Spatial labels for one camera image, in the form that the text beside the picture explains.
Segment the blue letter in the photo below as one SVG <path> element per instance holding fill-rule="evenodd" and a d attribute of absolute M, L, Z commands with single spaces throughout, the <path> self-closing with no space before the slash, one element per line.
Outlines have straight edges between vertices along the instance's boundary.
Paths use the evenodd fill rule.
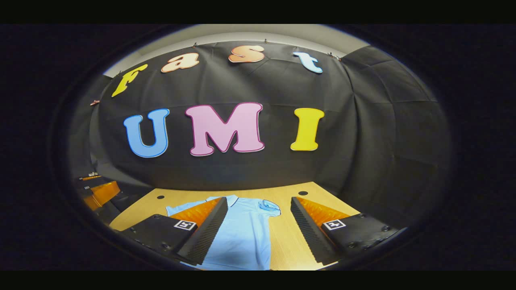
<path fill-rule="evenodd" d="M 134 154 L 144 158 L 152 158 L 158 157 L 165 152 L 168 147 L 165 117 L 168 116 L 169 113 L 170 111 L 168 109 L 158 109 L 149 113 L 148 117 L 152 120 L 154 137 L 156 139 L 156 142 L 152 146 L 143 144 L 141 140 L 140 123 L 143 117 L 136 115 L 125 119 L 124 126 L 127 128 L 127 139 Z"/>
<path fill-rule="evenodd" d="M 313 71 L 314 73 L 321 73 L 323 72 L 323 70 L 321 68 L 318 68 L 314 65 L 314 62 L 318 62 L 317 59 L 311 57 L 308 53 L 306 52 L 294 52 L 294 55 L 297 55 L 299 56 L 299 59 L 301 59 L 301 64 Z"/>

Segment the orange object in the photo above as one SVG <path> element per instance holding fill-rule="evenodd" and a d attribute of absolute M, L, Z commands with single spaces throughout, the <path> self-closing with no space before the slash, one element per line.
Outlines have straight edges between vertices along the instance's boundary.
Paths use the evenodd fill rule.
<path fill-rule="evenodd" d="M 113 181 L 92 187 L 91 191 L 93 192 L 93 195 L 85 198 L 84 202 L 86 202 L 91 210 L 94 211 L 115 197 L 120 192 L 120 188 L 118 187 L 117 182 Z"/>
<path fill-rule="evenodd" d="M 332 208 L 327 206 L 315 203 L 313 201 L 303 199 L 300 197 L 296 197 L 310 217 L 314 220 L 317 226 L 320 228 L 324 222 L 347 218 L 349 215 L 338 212 Z"/>
<path fill-rule="evenodd" d="M 202 223 L 206 220 L 208 215 L 212 212 L 213 208 L 215 205 L 217 205 L 221 198 L 222 197 L 219 197 L 217 199 L 198 204 L 187 210 L 173 214 L 170 217 L 180 220 L 193 221 L 197 224 L 197 227 L 200 228 Z"/>

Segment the black fabric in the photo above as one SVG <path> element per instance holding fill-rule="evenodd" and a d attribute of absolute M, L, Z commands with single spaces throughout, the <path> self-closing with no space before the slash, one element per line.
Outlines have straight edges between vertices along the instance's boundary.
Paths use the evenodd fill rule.
<path fill-rule="evenodd" d="M 100 100 L 110 81 L 111 78 L 105 75 L 94 79 L 89 89 L 76 98 L 69 110 L 73 117 L 70 118 L 71 122 L 65 133 L 68 141 L 66 159 L 71 170 L 70 175 L 74 178 L 88 176 L 88 173 L 95 171 L 90 158 L 89 120 L 94 109 L 90 104 L 94 100 Z"/>
<path fill-rule="evenodd" d="M 231 50 L 260 45 L 265 59 L 231 63 Z M 307 70 L 293 52 L 316 58 L 322 74 Z M 175 56 L 198 53 L 189 69 L 162 73 Z M 148 67 L 111 97 L 122 76 Z M 263 105 L 260 140 L 265 149 L 195 157 L 192 124 L 185 110 L 212 105 L 227 121 L 242 102 Z M 320 120 L 312 152 L 290 149 L 298 118 L 294 110 L 316 108 Z M 141 138 L 154 143 L 147 114 L 167 108 L 167 151 L 157 158 L 134 154 L 123 121 L 142 115 Z M 367 46 L 338 61 L 290 45 L 223 42 L 189 47 L 139 63 L 107 85 L 90 122 L 91 160 L 99 174 L 142 188 L 237 190 L 314 181 L 360 211 L 403 228 L 421 218 L 440 197 L 451 155 L 447 120 L 436 96 L 403 64 Z M 211 139 L 208 143 L 215 147 Z M 129 198 L 125 198 L 126 208 Z"/>
<path fill-rule="evenodd" d="M 403 228 L 442 200 L 451 133 L 437 96 L 404 65 L 368 46 L 346 55 L 359 118 L 357 151 L 340 197 Z"/>
<path fill-rule="evenodd" d="M 261 45 L 266 58 L 256 63 L 231 63 L 228 56 L 239 45 Z M 319 75 L 301 65 L 295 51 L 308 52 L 324 68 Z M 160 69 L 172 57 L 197 52 L 199 64 L 169 73 Z M 351 86 L 339 61 L 316 51 L 289 45 L 260 42 L 224 42 L 167 53 L 142 64 L 148 67 L 111 98 L 122 72 L 114 78 L 98 109 L 98 126 L 92 125 L 92 140 L 100 148 L 94 152 L 99 166 L 127 174 L 144 184 L 159 188 L 187 190 L 232 190 L 283 186 L 320 181 L 338 191 L 349 172 L 356 137 L 356 113 Z M 226 153 L 216 150 L 205 157 L 191 156 L 193 147 L 189 107 L 209 104 L 226 121 L 238 103 L 259 102 L 260 139 L 265 149 L 253 153 Z M 310 107 L 323 110 L 317 132 L 319 148 L 295 152 L 298 118 L 294 110 Z M 142 115 L 142 140 L 153 144 L 148 112 L 168 108 L 166 118 L 169 146 L 157 158 L 141 158 L 129 148 L 123 121 Z M 113 176 L 97 167 L 104 175 Z"/>

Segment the pink letter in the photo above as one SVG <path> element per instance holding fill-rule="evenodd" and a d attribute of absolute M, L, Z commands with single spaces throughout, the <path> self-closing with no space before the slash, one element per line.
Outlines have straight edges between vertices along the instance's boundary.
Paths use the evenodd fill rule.
<path fill-rule="evenodd" d="M 258 103 L 238 104 L 226 123 L 209 105 L 190 107 L 186 115 L 192 118 L 193 156 L 207 156 L 215 149 L 208 145 L 208 135 L 217 148 L 225 153 L 229 149 L 231 140 L 238 133 L 237 142 L 233 149 L 236 152 L 256 152 L 265 148 L 260 142 L 258 129 L 258 114 L 263 106 Z"/>

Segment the orange letter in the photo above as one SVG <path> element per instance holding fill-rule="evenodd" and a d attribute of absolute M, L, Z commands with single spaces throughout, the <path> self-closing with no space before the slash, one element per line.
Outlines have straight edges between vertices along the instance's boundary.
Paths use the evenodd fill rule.
<path fill-rule="evenodd" d="M 172 72 L 176 69 L 189 69 L 194 67 L 199 63 L 197 61 L 198 57 L 198 53 L 187 53 L 176 56 L 168 61 L 168 64 L 162 68 L 162 72 Z"/>
<path fill-rule="evenodd" d="M 259 45 L 242 45 L 235 47 L 229 56 L 230 62 L 258 62 L 264 59 L 261 53 L 265 49 Z"/>

